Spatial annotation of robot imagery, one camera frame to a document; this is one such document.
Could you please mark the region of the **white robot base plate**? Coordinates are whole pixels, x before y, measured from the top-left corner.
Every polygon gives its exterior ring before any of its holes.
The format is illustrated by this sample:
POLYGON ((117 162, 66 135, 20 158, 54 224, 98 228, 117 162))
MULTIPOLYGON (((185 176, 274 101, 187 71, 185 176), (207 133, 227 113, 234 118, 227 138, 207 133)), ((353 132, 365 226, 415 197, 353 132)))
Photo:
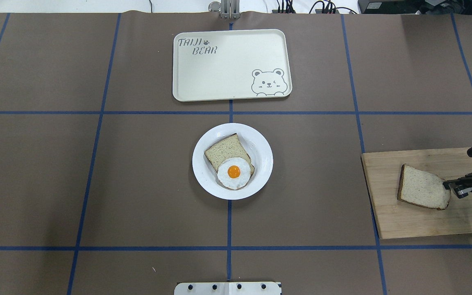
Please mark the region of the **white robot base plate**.
POLYGON ((280 282, 183 282, 176 285, 174 295, 281 295, 280 282))

